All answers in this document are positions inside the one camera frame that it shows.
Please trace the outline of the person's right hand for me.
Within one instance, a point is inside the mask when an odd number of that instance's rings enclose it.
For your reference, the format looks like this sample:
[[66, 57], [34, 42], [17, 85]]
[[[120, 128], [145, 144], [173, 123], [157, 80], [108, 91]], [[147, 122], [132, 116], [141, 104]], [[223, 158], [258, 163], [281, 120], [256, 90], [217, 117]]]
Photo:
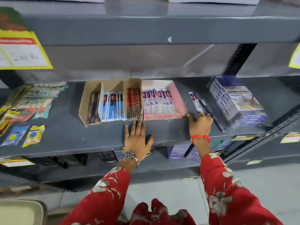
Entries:
[[211, 131], [213, 118], [210, 116], [209, 113], [200, 112], [197, 112], [197, 116], [195, 118], [197, 118], [197, 123], [189, 124], [190, 137], [196, 135], [208, 136]]

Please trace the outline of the person's left hand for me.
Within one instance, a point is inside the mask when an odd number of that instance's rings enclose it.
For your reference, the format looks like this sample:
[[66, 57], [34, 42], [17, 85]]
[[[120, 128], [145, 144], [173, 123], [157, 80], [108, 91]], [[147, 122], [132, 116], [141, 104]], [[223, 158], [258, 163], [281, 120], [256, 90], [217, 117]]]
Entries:
[[142, 121], [142, 137], [137, 136], [137, 123], [138, 121], [134, 121], [129, 130], [130, 136], [125, 141], [125, 151], [132, 151], [142, 161], [151, 149], [145, 148], [146, 142], [149, 139], [145, 135], [145, 122]]

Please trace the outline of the person's right forearm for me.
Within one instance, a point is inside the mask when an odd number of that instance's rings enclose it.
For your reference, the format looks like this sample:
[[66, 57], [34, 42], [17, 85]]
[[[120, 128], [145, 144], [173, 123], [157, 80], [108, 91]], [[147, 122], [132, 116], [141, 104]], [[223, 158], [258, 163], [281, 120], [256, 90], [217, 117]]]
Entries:
[[191, 137], [202, 156], [200, 173], [209, 205], [209, 225], [283, 225], [210, 150], [209, 139]]

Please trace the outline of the person's left forearm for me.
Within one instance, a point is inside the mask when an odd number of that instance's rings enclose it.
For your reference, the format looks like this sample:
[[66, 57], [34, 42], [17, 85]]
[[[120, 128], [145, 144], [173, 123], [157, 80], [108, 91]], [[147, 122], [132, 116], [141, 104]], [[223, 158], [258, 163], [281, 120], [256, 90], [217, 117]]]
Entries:
[[133, 159], [123, 159], [100, 179], [59, 225], [129, 225], [120, 217], [129, 187], [130, 174], [136, 168]]

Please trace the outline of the single white purple tube carton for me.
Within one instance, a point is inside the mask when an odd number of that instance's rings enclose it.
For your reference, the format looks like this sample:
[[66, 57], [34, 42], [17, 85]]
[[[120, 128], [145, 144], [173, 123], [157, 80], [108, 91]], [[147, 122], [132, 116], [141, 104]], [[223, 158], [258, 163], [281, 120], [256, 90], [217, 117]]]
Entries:
[[192, 99], [192, 102], [193, 102], [193, 104], [194, 104], [196, 110], [197, 110], [198, 112], [200, 112], [200, 113], [204, 113], [204, 110], [203, 110], [202, 106], [200, 105], [200, 102], [199, 102], [199, 100], [197, 99], [195, 93], [192, 91], [192, 92], [189, 92], [189, 95], [190, 95], [190, 97], [191, 97], [191, 99]]

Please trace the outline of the long dark flat packet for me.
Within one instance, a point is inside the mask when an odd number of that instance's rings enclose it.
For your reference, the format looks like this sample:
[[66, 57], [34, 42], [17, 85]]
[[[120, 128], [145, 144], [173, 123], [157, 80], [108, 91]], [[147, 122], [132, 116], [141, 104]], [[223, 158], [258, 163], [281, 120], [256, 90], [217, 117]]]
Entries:
[[203, 104], [203, 106], [205, 107], [205, 109], [208, 111], [208, 113], [210, 114], [210, 116], [214, 119], [214, 122], [216, 123], [216, 125], [218, 126], [218, 128], [222, 131], [225, 132], [225, 128], [223, 127], [222, 124], [220, 124], [219, 120], [217, 119], [217, 117], [215, 116], [215, 114], [213, 113], [212, 109], [209, 107], [209, 105], [207, 104], [207, 102], [204, 99], [200, 100], [201, 103]]

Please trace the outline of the silver wristwatch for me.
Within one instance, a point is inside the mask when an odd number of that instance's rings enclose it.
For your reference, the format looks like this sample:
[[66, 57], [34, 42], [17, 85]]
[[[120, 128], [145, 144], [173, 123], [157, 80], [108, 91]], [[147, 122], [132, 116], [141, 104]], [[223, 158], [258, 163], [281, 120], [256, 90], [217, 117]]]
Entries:
[[136, 168], [139, 166], [140, 160], [138, 159], [138, 157], [132, 151], [125, 151], [123, 153], [122, 161], [129, 160], [129, 159], [136, 162]]

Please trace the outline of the red packets bundle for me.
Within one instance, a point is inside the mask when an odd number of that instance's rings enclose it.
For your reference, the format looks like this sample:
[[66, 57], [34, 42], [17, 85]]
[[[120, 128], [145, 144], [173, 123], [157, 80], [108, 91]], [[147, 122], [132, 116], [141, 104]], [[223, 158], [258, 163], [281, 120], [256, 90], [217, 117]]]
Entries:
[[142, 120], [143, 107], [141, 104], [141, 92], [139, 89], [127, 89], [126, 95], [127, 102], [127, 119], [128, 120]]

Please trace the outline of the blue white packets bundle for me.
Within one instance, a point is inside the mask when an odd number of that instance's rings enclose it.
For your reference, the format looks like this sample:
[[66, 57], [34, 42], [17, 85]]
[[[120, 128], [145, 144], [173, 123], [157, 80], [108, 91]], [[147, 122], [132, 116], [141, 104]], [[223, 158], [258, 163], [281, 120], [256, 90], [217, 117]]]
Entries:
[[101, 91], [97, 112], [101, 123], [127, 120], [123, 93], [120, 91], [107, 93]]

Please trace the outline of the small black box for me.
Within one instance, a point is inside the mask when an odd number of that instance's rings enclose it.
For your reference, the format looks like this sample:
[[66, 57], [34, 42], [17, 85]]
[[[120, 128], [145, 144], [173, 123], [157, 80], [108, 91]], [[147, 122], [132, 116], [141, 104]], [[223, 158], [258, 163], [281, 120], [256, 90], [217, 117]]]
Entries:
[[112, 151], [112, 150], [98, 152], [98, 155], [104, 163], [118, 162], [118, 159], [117, 159], [114, 151]]

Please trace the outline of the pink cardboard tray box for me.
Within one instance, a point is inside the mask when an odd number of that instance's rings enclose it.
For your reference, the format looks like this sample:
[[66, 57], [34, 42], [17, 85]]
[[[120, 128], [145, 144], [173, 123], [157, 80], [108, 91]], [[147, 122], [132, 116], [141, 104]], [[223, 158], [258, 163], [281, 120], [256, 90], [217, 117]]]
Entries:
[[185, 116], [185, 114], [187, 113], [187, 108], [173, 80], [157, 80], [157, 79], [141, 80], [141, 92], [143, 90], [152, 90], [152, 89], [170, 90], [178, 113], [170, 114], [170, 115], [147, 115], [144, 114], [143, 111], [144, 121], [181, 119], [182, 117]]

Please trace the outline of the row of white purple tube cartons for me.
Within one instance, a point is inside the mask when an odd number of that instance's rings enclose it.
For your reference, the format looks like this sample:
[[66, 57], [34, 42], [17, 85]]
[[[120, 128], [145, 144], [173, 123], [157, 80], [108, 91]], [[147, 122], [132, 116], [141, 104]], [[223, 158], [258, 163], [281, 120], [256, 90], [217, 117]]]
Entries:
[[173, 97], [168, 89], [143, 90], [143, 111], [147, 115], [177, 114]]

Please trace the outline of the dark brown packets bundle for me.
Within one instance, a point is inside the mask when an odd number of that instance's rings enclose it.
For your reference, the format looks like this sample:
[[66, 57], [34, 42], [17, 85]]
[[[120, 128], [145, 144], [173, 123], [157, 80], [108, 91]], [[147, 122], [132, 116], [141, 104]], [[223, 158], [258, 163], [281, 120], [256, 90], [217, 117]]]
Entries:
[[100, 123], [100, 118], [98, 114], [99, 99], [100, 91], [92, 92], [90, 102], [88, 105], [88, 114], [85, 121], [85, 124], [87, 126]]

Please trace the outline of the wrapped stack of purple white cartons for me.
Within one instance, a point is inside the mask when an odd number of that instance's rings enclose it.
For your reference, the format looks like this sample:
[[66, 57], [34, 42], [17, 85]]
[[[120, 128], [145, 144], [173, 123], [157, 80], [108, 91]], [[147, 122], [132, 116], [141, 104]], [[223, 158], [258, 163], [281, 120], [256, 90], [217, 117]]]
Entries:
[[207, 88], [232, 128], [256, 126], [268, 117], [260, 102], [235, 75], [213, 76]]

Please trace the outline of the divided brown cardboard box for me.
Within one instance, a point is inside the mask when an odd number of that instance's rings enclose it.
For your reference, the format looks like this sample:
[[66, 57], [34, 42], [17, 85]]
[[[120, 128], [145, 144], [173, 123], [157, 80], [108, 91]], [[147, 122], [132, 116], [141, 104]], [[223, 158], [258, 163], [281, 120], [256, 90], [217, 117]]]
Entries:
[[84, 90], [81, 97], [80, 107], [79, 107], [79, 117], [83, 122], [85, 127], [92, 126], [86, 125], [85, 121], [88, 114], [88, 105], [90, 102], [90, 97], [92, 92], [102, 91], [102, 92], [113, 92], [113, 91], [120, 91], [123, 93], [124, 98], [124, 109], [125, 114], [127, 113], [127, 102], [126, 102], [126, 95], [127, 89], [139, 89], [141, 92], [141, 79], [139, 78], [122, 78], [122, 79], [108, 79], [108, 80], [94, 80], [94, 81], [87, 81], [84, 85]]

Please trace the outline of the yellow white shelf label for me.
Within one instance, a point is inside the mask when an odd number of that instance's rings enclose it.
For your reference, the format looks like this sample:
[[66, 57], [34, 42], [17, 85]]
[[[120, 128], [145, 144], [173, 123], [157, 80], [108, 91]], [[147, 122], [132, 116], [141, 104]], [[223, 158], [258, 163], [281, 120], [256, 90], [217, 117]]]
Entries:
[[284, 135], [282, 140], [280, 141], [281, 144], [286, 143], [299, 143], [300, 142], [300, 132], [290, 132]]
[[0, 157], [0, 165], [5, 167], [20, 167], [20, 166], [32, 166], [35, 165], [35, 163], [21, 156], [15, 156], [15, 157], [13, 156], [13, 157]]
[[256, 137], [258, 137], [258, 135], [236, 135], [231, 139], [231, 141], [247, 141]]

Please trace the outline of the large black boxes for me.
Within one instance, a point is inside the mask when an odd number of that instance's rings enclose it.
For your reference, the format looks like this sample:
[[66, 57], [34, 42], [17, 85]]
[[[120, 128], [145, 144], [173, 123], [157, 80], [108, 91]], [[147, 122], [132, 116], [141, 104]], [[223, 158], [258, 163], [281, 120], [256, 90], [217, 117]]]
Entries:
[[88, 154], [74, 154], [74, 155], [59, 155], [48, 157], [30, 158], [35, 164], [51, 169], [69, 169], [72, 167], [81, 167], [87, 165]]

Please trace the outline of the red floral garment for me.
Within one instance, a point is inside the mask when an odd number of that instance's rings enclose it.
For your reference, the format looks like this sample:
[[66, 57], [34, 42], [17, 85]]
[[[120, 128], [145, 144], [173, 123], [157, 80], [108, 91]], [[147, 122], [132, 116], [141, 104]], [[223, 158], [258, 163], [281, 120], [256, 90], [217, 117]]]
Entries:
[[186, 209], [170, 215], [167, 207], [158, 199], [151, 201], [151, 210], [145, 202], [139, 203], [127, 222], [117, 220], [116, 225], [197, 225]]

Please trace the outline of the grey slotted shelf upright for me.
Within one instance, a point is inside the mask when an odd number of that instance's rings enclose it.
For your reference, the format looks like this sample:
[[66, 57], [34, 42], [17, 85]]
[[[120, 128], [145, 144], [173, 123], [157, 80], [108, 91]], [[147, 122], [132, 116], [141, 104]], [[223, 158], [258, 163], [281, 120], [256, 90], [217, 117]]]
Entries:
[[272, 123], [272, 126], [266, 126], [266, 132], [261, 136], [255, 137], [254, 139], [247, 140], [239, 146], [235, 147], [232, 151], [221, 156], [223, 162], [229, 165], [230, 163], [236, 161], [238, 158], [248, 154], [249, 152], [255, 150], [256, 148], [268, 143], [279, 134], [283, 132], [286, 128], [296, 124], [300, 120], [300, 104], [293, 109], [291, 109], [286, 114], [282, 115], [280, 118]]

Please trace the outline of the black slotted shelf upright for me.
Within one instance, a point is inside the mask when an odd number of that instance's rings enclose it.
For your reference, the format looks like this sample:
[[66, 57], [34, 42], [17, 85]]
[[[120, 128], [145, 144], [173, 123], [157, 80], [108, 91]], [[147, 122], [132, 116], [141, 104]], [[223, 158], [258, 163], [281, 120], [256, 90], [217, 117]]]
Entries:
[[237, 75], [256, 46], [257, 43], [239, 44], [223, 75]]

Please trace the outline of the teal blister pack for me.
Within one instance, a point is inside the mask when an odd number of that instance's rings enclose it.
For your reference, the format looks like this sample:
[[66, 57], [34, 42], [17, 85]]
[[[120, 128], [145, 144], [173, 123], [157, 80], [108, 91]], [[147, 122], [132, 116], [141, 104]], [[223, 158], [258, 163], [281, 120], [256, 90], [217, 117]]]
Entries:
[[51, 106], [52, 103], [48, 104], [44, 108], [39, 108], [32, 119], [39, 119], [39, 118], [47, 119], [51, 110]]

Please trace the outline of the yellow plastic packet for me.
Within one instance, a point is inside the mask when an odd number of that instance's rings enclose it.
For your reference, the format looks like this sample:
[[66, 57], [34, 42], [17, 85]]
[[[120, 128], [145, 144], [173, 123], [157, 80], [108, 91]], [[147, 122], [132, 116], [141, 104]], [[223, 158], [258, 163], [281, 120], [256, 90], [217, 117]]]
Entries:
[[44, 131], [45, 131], [45, 125], [31, 126], [27, 133], [26, 139], [22, 145], [22, 148], [40, 143]]

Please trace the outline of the pile of toothbrush blister packs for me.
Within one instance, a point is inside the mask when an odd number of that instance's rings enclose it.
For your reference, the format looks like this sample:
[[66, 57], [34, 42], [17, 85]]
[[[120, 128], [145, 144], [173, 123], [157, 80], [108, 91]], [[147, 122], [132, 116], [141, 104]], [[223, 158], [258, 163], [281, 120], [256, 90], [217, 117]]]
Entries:
[[0, 106], [0, 135], [12, 125], [10, 122], [26, 108], [44, 108], [52, 103], [59, 94], [68, 88], [66, 82], [37, 83], [33, 86], [22, 85], [17, 87], [7, 101]]

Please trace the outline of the grey metal shelf unit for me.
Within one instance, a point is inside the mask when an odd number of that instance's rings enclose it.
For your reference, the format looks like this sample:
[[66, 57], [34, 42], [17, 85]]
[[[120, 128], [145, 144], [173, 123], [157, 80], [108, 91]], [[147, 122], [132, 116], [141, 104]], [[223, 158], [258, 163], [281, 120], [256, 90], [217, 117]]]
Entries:
[[[3, 70], [0, 106], [23, 83], [67, 82], [52, 102], [47, 119], [15, 125], [45, 125], [39, 144], [0, 147], [0, 157], [25, 159], [88, 154], [86, 166], [51, 169], [40, 164], [0, 165], [0, 195], [86, 190], [117, 162], [104, 163], [101, 151], [124, 150], [124, 127], [112, 121], [85, 127], [79, 107], [87, 81], [139, 78], [173, 80], [190, 113], [194, 92], [204, 99], [225, 128], [212, 125], [211, 146], [221, 156], [245, 141], [236, 135], [265, 133], [266, 126], [300, 104], [300, 70], [289, 61], [300, 42], [300, 0], [260, 0], [257, 5], [168, 3], [166, 0], [106, 0], [105, 3], [0, 1], [12, 7], [33, 29], [54, 67], [52, 70]], [[236, 77], [263, 106], [268, 117], [256, 126], [232, 128], [208, 82], [223, 75], [239, 44], [257, 43]], [[268, 143], [229, 164], [243, 170], [300, 164], [300, 143], [281, 144], [285, 134], [300, 132], [300, 120]], [[259, 164], [247, 166], [253, 159]]]

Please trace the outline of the red blister pack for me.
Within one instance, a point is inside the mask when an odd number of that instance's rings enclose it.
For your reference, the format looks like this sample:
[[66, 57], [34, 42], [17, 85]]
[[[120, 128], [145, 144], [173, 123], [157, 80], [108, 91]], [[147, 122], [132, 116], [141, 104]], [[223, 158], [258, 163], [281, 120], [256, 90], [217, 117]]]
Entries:
[[14, 117], [10, 122], [25, 122], [30, 117], [32, 117], [37, 110], [37, 108], [26, 108], [23, 111], [21, 111], [16, 117]]

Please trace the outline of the blue plastic packet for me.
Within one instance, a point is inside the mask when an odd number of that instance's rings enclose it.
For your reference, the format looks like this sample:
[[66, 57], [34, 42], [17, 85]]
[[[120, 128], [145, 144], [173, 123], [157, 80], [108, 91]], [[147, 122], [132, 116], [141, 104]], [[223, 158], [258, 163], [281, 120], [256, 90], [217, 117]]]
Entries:
[[9, 135], [6, 137], [4, 142], [0, 145], [0, 147], [17, 145], [29, 128], [30, 126], [13, 127], [13, 129], [10, 131]]

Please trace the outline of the yellow paper sign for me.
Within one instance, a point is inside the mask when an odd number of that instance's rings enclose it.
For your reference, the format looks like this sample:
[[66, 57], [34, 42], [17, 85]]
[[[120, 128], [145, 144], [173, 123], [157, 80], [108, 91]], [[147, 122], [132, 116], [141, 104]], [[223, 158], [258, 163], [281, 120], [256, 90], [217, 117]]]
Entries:
[[290, 68], [300, 69], [300, 42], [298, 43], [296, 49], [294, 50], [290, 62]]

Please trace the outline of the yellow bordered poster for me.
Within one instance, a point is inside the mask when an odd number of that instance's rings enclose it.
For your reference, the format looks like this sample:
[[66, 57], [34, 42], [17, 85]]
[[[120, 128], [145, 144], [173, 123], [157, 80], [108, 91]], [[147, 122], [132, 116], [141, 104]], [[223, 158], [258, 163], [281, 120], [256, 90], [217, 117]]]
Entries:
[[35, 32], [12, 7], [0, 7], [0, 70], [53, 69]]

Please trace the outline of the beige plastic tray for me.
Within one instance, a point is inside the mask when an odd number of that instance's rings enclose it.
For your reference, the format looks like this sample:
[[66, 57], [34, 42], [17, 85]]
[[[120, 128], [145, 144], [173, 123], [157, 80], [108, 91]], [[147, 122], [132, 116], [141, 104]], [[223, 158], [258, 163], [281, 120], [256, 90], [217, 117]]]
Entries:
[[38, 200], [0, 199], [0, 225], [46, 225], [47, 206]]

